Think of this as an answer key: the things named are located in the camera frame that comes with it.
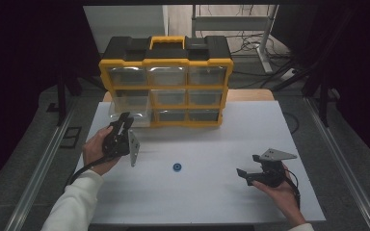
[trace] black curtain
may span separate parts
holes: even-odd
[[[33,119],[40,93],[62,73],[78,95],[76,79],[98,75],[99,60],[81,6],[0,1],[0,169]]]
[[[370,148],[370,3],[356,9],[330,57],[339,111]]]

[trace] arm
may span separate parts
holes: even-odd
[[[290,178],[290,174],[287,171],[286,176]],[[311,224],[306,223],[302,212],[300,212],[293,190],[287,182],[284,181],[276,188],[268,187],[257,181],[253,181],[253,185],[273,199],[281,212],[286,216],[291,226],[294,227],[290,229],[291,231],[313,230]]]
[[[102,143],[113,127],[100,129],[83,145],[84,165],[103,156]],[[103,184],[102,175],[108,172],[119,158],[83,172],[56,201],[42,230],[88,230],[97,204],[97,192]]]

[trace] yellow tool organizer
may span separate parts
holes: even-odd
[[[113,37],[99,64],[110,116],[133,126],[219,126],[233,61],[225,37]]]

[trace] white table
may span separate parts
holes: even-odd
[[[90,138],[110,122],[99,103]],[[299,154],[277,101],[227,102],[224,122],[209,128],[133,128],[141,143],[104,175],[92,223],[130,225],[255,224],[285,221],[263,192],[248,187],[236,168],[261,172],[251,155],[269,147]],[[175,172],[172,166],[180,163]],[[284,161],[299,178],[307,221],[325,220],[300,159]]]

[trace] hand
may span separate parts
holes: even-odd
[[[83,145],[83,162],[85,166],[104,156],[102,144],[104,138],[109,135],[112,130],[112,126],[98,130],[98,132]],[[110,162],[92,167],[91,170],[99,175],[103,175],[104,173],[108,172],[118,161],[119,157]]]
[[[286,176],[290,178],[290,174],[288,171],[286,172]],[[291,189],[290,185],[283,181],[281,185],[276,188],[268,187],[265,184],[262,184],[258,181],[252,182],[255,187],[257,187],[262,192],[269,195],[281,212],[287,217],[290,224],[293,227],[298,225],[304,224],[305,219],[303,214],[300,212],[299,206],[297,205],[296,198],[294,197],[294,192]]]

